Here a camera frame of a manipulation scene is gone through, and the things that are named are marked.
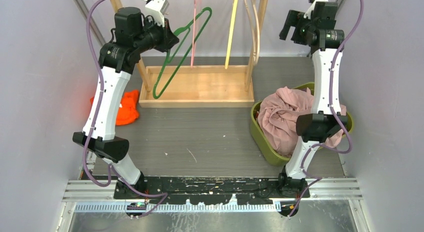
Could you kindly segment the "yellow hanger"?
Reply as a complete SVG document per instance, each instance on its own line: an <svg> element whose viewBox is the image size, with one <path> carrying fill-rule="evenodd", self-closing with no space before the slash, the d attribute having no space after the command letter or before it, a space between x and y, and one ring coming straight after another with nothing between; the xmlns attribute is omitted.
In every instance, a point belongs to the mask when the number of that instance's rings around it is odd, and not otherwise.
<svg viewBox="0 0 424 232"><path fill-rule="evenodd" d="M238 6L238 0L233 0L231 14L230 14L230 24L229 24L229 33L228 33L229 37L227 41L227 48L226 48L226 55L225 55L225 62L224 62L225 69L228 69L229 62L230 62L232 42L233 42L232 40L234 36L234 26L236 21L236 14L237 14L237 6Z"/></svg>

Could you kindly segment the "pink hanger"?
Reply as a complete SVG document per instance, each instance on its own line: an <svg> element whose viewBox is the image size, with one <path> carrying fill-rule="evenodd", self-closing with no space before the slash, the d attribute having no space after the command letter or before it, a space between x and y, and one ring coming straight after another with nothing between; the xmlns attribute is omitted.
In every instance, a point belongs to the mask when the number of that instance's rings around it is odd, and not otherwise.
<svg viewBox="0 0 424 232"><path fill-rule="evenodd" d="M190 58L190 67L193 68L194 66L194 60L195 60L195 52L196 52L196 41L195 38L197 36L198 33L198 28L197 28L197 9L200 8L202 4L202 0L193 0L193 24L192 24L192 48L191 48L191 58Z"/></svg>

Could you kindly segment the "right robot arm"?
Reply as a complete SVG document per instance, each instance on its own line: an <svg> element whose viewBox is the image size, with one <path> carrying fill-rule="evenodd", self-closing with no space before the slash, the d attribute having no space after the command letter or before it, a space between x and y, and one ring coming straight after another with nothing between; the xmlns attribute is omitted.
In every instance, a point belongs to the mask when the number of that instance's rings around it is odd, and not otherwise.
<svg viewBox="0 0 424 232"><path fill-rule="evenodd" d="M278 176L279 194L298 197L308 189L306 173L312 157L325 141L348 123L339 103L339 67L345 33L335 28L338 4L309 0L307 11L290 10L279 34L285 40L291 27L291 40L310 47L314 66L314 100L310 112L296 121L298 141L293 155Z"/></svg>

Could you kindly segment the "green plastic basket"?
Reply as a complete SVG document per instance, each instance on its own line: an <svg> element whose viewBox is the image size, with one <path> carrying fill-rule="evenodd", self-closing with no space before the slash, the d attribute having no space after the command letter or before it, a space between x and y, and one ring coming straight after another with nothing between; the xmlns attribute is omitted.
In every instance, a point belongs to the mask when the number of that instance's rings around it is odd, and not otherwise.
<svg viewBox="0 0 424 232"><path fill-rule="evenodd" d="M279 88L254 104L250 133L268 163L287 164L298 142L296 120L308 113L314 101L314 83Z"/></svg>

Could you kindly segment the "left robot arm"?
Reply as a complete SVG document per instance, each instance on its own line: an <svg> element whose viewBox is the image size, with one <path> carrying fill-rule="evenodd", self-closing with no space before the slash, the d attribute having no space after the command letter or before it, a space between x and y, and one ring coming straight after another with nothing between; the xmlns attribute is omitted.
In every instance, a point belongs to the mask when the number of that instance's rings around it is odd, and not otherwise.
<svg viewBox="0 0 424 232"><path fill-rule="evenodd" d="M147 16L137 7L123 7L115 13L112 38L95 57L100 75L89 118L83 130L72 137L85 153L94 152L111 165L135 199L145 194L146 185L128 154L129 141L115 134L119 105L141 53L151 49L169 52L179 42L164 16L166 6L145 9Z"/></svg>

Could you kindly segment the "pink dress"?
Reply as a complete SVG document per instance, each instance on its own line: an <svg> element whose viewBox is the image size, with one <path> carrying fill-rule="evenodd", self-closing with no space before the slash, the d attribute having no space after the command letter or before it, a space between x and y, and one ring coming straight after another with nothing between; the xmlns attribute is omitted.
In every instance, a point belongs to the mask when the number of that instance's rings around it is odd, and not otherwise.
<svg viewBox="0 0 424 232"><path fill-rule="evenodd" d="M336 147L345 132L333 115L314 113L314 95L309 88L279 88L263 99L257 123L272 149L291 158L298 138L302 142L317 141L330 148Z"/></svg>

